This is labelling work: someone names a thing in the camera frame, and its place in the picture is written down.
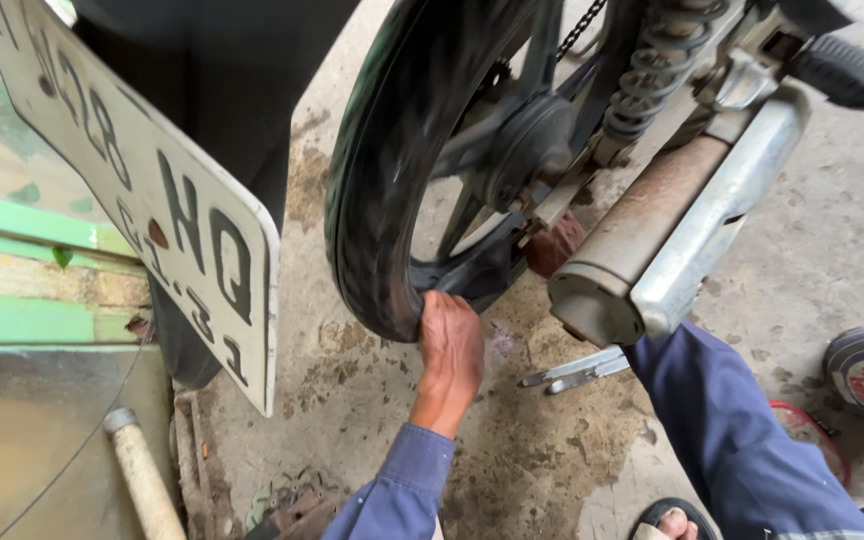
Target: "rusty muffler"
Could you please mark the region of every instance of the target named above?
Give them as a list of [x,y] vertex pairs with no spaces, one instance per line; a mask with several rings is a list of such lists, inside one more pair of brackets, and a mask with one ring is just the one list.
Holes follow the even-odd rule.
[[549,279],[552,314],[600,347],[673,332],[809,116],[805,94],[784,85],[754,116],[720,114],[655,159]]

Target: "license plate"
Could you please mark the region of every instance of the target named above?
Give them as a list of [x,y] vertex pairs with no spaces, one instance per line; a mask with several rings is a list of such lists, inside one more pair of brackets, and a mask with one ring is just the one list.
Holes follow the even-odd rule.
[[18,114],[78,170],[236,385],[271,416],[280,239],[265,206],[42,0],[0,0],[0,71]]

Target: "blue work uniform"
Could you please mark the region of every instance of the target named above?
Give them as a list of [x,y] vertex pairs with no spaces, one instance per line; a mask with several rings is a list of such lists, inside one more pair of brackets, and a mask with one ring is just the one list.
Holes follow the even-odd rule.
[[[727,540],[864,539],[864,514],[822,452],[788,436],[735,349],[683,322],[623,350]],[[323,538],[431,538],[454,449],[450,439],[404,424],[375,480]]]

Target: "dirty floor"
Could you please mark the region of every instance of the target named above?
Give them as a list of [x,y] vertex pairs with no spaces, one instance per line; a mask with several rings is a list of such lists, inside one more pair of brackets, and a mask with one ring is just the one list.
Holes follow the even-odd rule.
[[[370,334],[330,277],[323,202],[332,146],[356,73],[389,0],[364,0],[293,119],[275,413],[262,418],[225,372],[198,394],[198,473],[215,538],[240,538],[259,487],[312,465],[351,489],[369,481],[406,419],[422,369],[414,345]],[[859,22],[842,34],[864,48]],[[570,26],[585,5],[568,3]],[[617,190],[596,186],[593,222]],[[517,381],[594,350],[548,316],[526,274],[482,317],[486,379],[457,438],[441,508],[447,538],[624,537],[651,501],[697,502],[648,396],[629,373],[556,397]],[[842,431],[850,491],[864,499],[864,421],[823,386],[829,341],[864,325],[864,113],[816,100],[798,151],[708,280],[693,320],[735,347],[767,396]],[[179,436],[179,447],[187,441]],[[186,478],[188,483],[202,478]],[[193,516],[202,523],[203,516]]]

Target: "rear shock absorber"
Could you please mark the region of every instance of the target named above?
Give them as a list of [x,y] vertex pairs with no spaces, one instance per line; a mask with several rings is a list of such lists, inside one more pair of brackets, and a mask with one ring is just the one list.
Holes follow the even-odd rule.
[[658,0],[641,33],[647,48],[631,54],[631,70],[619,78],[619,90],[606,109],[604,129],[616,141],[642,136],[666,98],[682,84],[699,49],[713,33],[713,21],[725,15],[729,0]]

